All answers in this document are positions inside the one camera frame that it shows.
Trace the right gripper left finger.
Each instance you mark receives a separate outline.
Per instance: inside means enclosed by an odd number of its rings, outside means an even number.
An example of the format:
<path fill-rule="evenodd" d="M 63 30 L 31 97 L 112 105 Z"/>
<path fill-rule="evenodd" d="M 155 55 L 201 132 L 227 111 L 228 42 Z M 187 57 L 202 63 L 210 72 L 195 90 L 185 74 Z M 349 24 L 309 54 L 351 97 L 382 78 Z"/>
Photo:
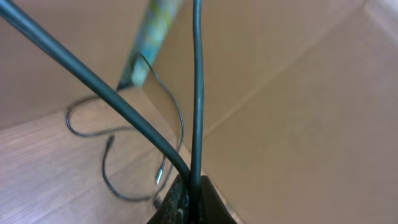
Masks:
<path fill-rule="evenodd" d="M 188 190 L 180 175 L 176 176 L 160 208 L 147 224 L 188 223 Z"/>

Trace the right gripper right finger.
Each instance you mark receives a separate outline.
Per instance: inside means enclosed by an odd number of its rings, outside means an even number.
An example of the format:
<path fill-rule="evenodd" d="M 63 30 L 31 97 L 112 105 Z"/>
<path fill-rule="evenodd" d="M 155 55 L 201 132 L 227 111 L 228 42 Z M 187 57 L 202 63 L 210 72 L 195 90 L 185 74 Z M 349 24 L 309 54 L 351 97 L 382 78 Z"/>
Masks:
<path fill-rule="evenodd" d="M 206 224 L 236 224 L 208 176 L 201 176 L 201 209 Z"/>

